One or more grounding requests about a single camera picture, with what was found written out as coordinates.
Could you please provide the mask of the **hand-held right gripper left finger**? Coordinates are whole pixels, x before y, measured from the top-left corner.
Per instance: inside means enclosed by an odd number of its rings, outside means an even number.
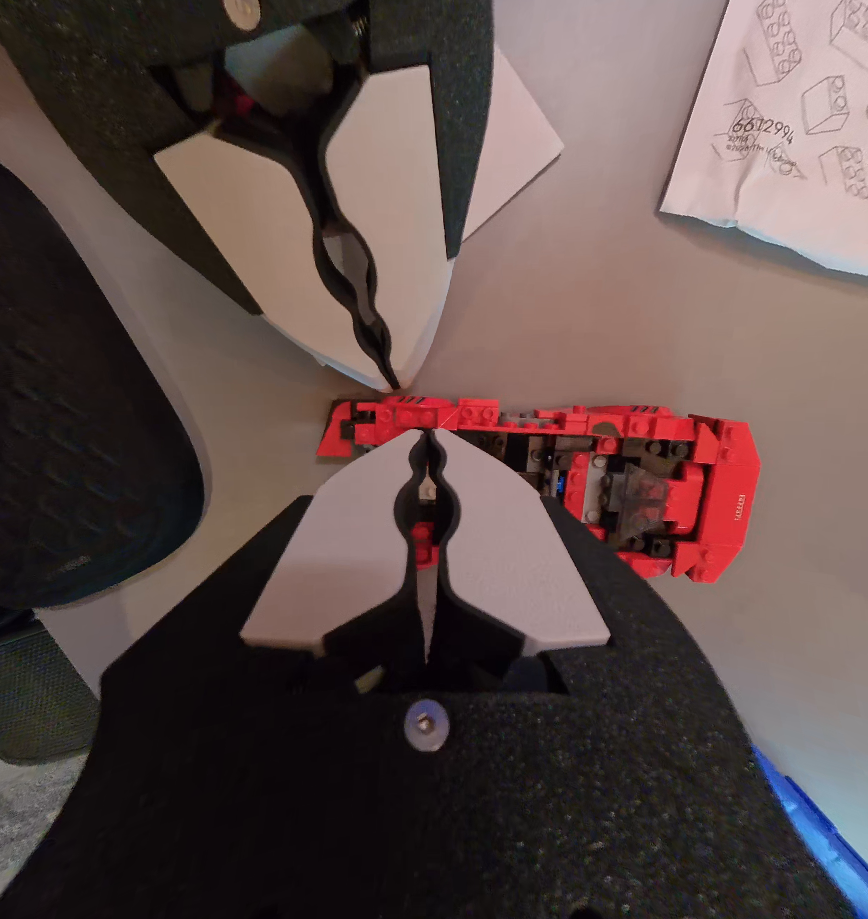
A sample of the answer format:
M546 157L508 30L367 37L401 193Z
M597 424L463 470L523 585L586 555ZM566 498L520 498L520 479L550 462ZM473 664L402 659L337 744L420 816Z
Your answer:
M254 647L323 652L327 636L392 600L416 597L411 524L425 434L411 429L336 472L313 496L241 630Z

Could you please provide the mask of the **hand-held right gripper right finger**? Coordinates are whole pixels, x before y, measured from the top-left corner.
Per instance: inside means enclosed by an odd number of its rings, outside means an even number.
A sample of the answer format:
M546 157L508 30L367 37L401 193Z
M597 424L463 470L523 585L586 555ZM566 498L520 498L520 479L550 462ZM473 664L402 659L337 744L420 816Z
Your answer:
M485 655L602 647L610 631L539 493L447 430L430 435L435 482L455 517L444 536L443 600L497 629Z

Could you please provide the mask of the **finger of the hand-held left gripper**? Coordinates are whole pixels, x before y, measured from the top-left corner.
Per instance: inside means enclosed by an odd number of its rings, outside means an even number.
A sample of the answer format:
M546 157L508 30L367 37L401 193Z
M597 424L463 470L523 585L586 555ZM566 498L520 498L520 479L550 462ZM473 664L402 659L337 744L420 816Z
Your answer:
M153 158L270 325L318 361L394 390L387 334L362 319L330 259L316 192L288 138L220 121Z
M359 315L373 305L392 337L399 388L423 365L453 271L447 258L429 67L369 75L330 140L326 169L353 230L325 238L354 285Z

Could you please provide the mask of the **red brick toy car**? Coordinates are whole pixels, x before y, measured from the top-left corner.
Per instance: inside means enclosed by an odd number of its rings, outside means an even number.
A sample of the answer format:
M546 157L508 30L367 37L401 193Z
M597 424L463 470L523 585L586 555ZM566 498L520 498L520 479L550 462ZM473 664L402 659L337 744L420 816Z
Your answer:
M631 403L505 412L414 395L332 403L316 455L351 459L445 429L555 499L638 575L714 583L741 551L760 457L746 423Z

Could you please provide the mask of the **white instruction booklet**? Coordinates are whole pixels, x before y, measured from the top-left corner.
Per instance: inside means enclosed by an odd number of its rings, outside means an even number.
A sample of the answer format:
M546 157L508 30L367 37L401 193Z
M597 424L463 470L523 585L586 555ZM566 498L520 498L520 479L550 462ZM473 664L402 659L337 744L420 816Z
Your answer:
M484 145L463 240L555 162L564 142L499 47Z

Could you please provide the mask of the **black mesh office chair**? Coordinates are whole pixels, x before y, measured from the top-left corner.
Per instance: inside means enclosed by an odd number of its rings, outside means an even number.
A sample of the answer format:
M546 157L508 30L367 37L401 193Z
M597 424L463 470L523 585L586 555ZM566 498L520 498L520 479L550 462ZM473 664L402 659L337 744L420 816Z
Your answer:
M99 702L37 619L0 632L0 759L47 764L87 752Z

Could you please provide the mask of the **paper bag with numeral one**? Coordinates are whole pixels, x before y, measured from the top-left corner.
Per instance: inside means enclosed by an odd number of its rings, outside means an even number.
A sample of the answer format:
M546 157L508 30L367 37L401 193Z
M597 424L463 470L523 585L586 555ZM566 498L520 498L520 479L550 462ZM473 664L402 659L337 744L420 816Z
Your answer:
M868 1L726 4L660 210L868 277Z

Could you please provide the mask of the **blue plastic bin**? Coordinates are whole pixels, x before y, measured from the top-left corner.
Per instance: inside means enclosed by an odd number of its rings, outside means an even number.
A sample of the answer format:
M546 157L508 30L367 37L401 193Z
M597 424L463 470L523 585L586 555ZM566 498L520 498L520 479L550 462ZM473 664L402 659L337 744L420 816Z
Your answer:
M868 918L868 863L846 842L809 796L753 747L756 760L812 856L843 893L858 918Z

